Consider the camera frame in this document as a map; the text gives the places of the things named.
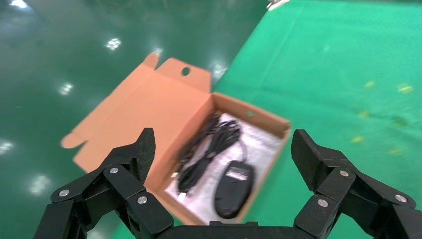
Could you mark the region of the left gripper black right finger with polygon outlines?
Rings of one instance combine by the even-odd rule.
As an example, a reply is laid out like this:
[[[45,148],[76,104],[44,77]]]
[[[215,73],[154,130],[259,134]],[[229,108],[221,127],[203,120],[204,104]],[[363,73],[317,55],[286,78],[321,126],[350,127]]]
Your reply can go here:
[[[422,213],[409,195],[359,171],[339,150],[316,144],[303,129],[293,133],[292,159],[313,195],[294,227],[325,239],[341,215],[375,239],[419,239]]]

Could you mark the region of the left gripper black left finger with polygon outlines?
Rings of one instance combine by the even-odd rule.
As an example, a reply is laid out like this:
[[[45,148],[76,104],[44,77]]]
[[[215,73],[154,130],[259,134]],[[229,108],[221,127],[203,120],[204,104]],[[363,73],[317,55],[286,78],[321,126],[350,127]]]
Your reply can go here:
[[[145,128],[129,145],[114,148],[94,171],[51,195],[36,239],[85,239],[99,220],[115,212],[137,239],[156,239],[173,217],[144,186],[155,157],[155,137]]]

